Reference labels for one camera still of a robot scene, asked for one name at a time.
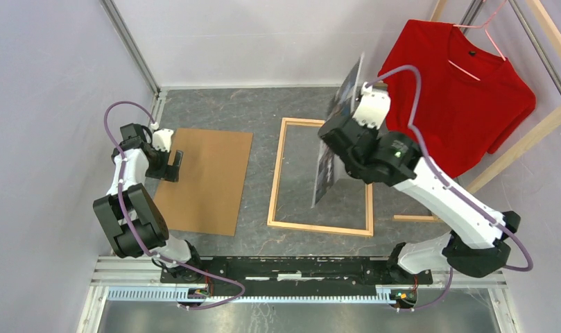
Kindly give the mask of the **photo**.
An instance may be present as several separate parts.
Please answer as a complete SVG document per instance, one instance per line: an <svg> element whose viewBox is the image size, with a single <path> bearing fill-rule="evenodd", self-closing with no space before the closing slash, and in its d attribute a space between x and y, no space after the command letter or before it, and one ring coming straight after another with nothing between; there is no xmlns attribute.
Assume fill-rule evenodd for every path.
<svg viewBox="0 0 561 333"><path fill-rule="evenodd" d="M347 148L345 124L351 117L359 94L359 77L363 59L364 55L361 54L332 96L325 113L325 122L319 128L320 150L316 163L312 207L322 200L343 172L344 167L339 154Z"/></svg>

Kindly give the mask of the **brown backing board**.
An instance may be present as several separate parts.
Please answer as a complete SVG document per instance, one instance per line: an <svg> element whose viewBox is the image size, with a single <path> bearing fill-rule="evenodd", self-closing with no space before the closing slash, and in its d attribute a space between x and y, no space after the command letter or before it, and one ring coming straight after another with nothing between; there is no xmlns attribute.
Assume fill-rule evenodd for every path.
<svg viewBox="0 0 561 333"><path fill-rule="evenodd" d="M176 130L179 180L161 181L154 197L170 231L234 236L252 139L247 132Z"/></svg>

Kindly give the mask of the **wooden picture frame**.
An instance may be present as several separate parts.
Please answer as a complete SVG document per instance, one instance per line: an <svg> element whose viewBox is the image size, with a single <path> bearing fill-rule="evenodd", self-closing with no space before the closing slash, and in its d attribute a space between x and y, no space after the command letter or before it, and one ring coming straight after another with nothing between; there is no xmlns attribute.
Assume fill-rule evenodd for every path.
<svg viewBox="0 0 561 333"><path fill-rule="evenodd" d="M374 207L373 207L373 186L365 186L365 228L351 229L341 227L330 227L325 225L312 225L305 223L291 223L284 221L276 221L277 200L279 195L279 182L282 172L284 159L284 145L286 143L286 131L289 126L320 128L324 123L319 119L302 119L283 117L277 146L277 154L275 160L275 169L273 174L273 183L270 194L270 203L268 206L268 217L266 225L273 228L284 228L289 230L299 230L307 232L320 232L329 234L341 234L357 237L373 237L374 236Z"/></svg>

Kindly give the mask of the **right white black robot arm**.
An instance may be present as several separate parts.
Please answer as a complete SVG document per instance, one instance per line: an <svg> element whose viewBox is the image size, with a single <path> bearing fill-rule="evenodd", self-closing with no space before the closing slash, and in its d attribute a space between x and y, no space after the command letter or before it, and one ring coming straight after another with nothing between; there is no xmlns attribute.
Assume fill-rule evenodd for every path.
<svg viewBox="0 0 561 333"><path fill-rule="evenodd" d="M342 115L323 124L318 136L349 176L410 196L450 227L435 239L396 245L386 265L393 282L404 283L431 269L453 268L482 278L506 267L511 249L505 240L517 231L519 215L487 208L441 171L411 137L396 131L379 135Z"/></svg>

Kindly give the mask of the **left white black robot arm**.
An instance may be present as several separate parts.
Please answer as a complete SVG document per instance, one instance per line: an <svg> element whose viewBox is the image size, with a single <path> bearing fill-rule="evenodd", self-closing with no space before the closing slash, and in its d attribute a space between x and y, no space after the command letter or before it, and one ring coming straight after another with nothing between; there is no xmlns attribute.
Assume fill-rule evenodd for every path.
<svg viewBox="0 0 561 333"><path fill-rule="evenodd" d="M111 158L115 166L106 195L93 210L115 255L138 258L150 255L154 265L172 278L197 282L204 264L197 250L169 234L166 221L144 183L147 178L176 183L183 152L172 151L173 130L156 123L138 123L120 129L122 140Z"/></svg>

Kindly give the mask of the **red t-shirt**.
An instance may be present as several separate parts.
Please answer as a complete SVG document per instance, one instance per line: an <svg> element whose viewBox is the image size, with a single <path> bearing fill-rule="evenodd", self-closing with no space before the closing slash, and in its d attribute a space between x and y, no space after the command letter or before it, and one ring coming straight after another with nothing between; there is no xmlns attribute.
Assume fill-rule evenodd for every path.
<svg viewBox="0 0 561 333"><path fill-rule="evenodd" d="M386 127L409 135L413 123L452 178L495 153L536 106L508 60L468 50L453 24L411 19L380 70L391 99Z"/></svg>

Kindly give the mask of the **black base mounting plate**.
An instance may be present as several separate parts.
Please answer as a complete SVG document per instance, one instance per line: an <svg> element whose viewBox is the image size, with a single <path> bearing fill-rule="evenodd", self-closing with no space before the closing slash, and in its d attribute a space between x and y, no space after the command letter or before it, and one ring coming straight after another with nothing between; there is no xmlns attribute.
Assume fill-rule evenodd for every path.
<svg viewBox="0 0 561 333"><path fill-rule="evenodd" d="M204 282L213 296L234 296L242 287L245 296L373 296L375 287L431 285L430 271L411 275L385 257L204 257L205 278L185 268L162 271L169 284Z"/></svg>

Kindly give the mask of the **pink clothes hanger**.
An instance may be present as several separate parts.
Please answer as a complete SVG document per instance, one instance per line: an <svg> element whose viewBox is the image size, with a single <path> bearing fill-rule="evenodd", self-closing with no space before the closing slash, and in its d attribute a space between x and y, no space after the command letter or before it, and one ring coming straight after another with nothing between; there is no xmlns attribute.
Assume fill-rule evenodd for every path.
<svg viewBox="0 0 561 333"><path fill-rule="evenodd" d="M487 14L487 18L481 23L476 23L481 10L485 7L485 1L470 1L468 7L460 21L454 26L463 34L469 45L468 54L474 57L481 56L484 53L494 55L501 61L507 61L507 57L503 54L499 45L489 32L491 22L507 4L507 1L493 1L498 6Z"/></svg>

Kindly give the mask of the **wooden clothes rack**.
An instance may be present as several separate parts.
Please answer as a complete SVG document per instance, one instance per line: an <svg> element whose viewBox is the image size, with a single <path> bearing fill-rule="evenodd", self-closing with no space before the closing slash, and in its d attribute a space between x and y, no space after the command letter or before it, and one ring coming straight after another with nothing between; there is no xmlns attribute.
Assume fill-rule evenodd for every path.
<svg viewBox="0 0 561 333"><path fill-rule="evenodd" d="M530 27L523 10L516 1L509 2L510 7L517 16L524 32L527 34L530 43L534 47L537 55L542 61L545 70L551 77L556 89L561 96L561 77L549 60L543 46ZM546 39L552 46L553 51L561 61L561 31L552 20L550 13L546 10L541 1L527 1L527 7L532 12L536 22L543 30ZM484 187L493 178L507 169L513 162L517 161L524 153L540 143L546 136L550 135L556 128L561 126L561 104L536 124L518 142L511 146L503 155L495 160L484 172L478 175L467 187L467 190L474 193Z"/></svg>

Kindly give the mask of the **aluminium rail frame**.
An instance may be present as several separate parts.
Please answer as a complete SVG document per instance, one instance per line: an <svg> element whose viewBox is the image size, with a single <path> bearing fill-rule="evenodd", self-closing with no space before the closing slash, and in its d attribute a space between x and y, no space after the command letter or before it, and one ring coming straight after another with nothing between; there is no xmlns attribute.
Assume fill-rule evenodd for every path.
<svg viewBox="0 0 561 333"><path fill-rule="evenodd" d="M79 332L519 332L503 274L474 279L436 272L418 290L420 308L390 306L403 286L359 281L256 277L246 292L220 284L216 295L196 295L201 284L163 283L148 259L100 257Z"/></svg>

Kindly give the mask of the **metal corner post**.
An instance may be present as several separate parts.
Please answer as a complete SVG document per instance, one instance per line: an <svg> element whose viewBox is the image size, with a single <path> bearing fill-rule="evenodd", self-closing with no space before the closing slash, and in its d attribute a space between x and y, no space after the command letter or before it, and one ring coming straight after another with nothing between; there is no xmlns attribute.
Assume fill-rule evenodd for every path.
<svg viewBox="0 0 561 333"><path fill-rule="evenodd" d="M148 88L155 96L158 96L161 92L161 88L157 83L154 75L151 73L151 70L143 55L141 54L141 51L137 46L134 37L132 36L124 18L117 8L115 1L100 0L100 3L104 8L109 20L112 22L113 27L121 38L121 41L123 42L127 52L130 54L130 57L135 63Z"/></svg>

